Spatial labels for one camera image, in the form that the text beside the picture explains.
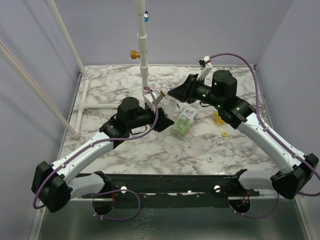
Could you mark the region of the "yellow drink bottle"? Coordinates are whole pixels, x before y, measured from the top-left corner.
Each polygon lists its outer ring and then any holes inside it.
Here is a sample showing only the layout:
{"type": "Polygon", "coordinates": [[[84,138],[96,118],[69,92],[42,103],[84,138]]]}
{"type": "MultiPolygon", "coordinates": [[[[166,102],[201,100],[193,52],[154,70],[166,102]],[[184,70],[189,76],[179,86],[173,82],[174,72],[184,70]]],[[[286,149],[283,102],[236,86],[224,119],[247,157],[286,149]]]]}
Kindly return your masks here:
{"type": "Polygon", "coordinates": [[[222,118],[220,117],[220,115],[219,115],[219,113],[217,111],[215,111],[212,114],[212,121],[217,126],[222,126],[222,125],[225,124],[225,122],[222,120],[222,118]]]}

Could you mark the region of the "clear plastic bottle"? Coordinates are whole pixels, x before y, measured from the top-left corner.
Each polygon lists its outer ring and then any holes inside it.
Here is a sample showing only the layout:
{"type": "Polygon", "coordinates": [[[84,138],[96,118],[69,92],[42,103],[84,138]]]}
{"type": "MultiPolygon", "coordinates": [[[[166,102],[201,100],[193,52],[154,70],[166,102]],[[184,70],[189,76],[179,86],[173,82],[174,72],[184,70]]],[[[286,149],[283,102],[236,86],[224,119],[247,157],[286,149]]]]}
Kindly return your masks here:
{"type": "Polygon", "coordinates": [[[165,115],[172,119],[177,110],[177,101],[175,98],[167,95],[160,102],[160,107],[163,109],[165,115]]]}

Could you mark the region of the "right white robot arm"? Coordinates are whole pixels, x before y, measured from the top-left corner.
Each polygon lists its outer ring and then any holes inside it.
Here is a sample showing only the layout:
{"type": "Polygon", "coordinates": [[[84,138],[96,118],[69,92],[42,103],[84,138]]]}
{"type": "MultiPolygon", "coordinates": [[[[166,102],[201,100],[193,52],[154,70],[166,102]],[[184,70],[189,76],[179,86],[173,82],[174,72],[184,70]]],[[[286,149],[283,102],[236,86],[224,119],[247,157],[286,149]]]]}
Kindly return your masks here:
{"type": "Polygon", "coordinates": [[[243,173],[230,183],[234,195],[241,196],[251,189],[270,189],[293,199],[313,176],[319,159],[313,153],[304,154],[274,131],[250,103],[237,96],[237,84],[228,70],[215,71],[211,86],[197,74],[189,74],[168,95],[182,103],[200,101],[215,107],[225,123],[250,138],[277,166],[277,173],[243,173]]]}

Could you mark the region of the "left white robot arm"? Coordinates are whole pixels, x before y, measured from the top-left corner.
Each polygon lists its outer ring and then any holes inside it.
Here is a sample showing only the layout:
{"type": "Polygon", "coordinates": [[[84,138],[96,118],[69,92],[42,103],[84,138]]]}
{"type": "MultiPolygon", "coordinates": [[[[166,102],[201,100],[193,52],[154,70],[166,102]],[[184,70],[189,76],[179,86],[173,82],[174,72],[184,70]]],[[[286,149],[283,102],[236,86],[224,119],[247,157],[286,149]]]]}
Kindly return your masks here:
{"type": "Polygon", "coordinates": [[[84,145],[51,164],[43,161],[36,166],[31,185],[35,195],[33,208],[39,209],[37,201],[40,200],[45,208],[55,213],[73,198],[88,194],[107,197],[111,185],[103,174],[92,173],[85,177],[78,177],[78,174],[123,142],[138,139],[130,136],[133,129],[150,126],[151,131],[162,132],[173,123],[161,107],[141,107],[136,98],[124,98],[117,113],[84,145]]]}

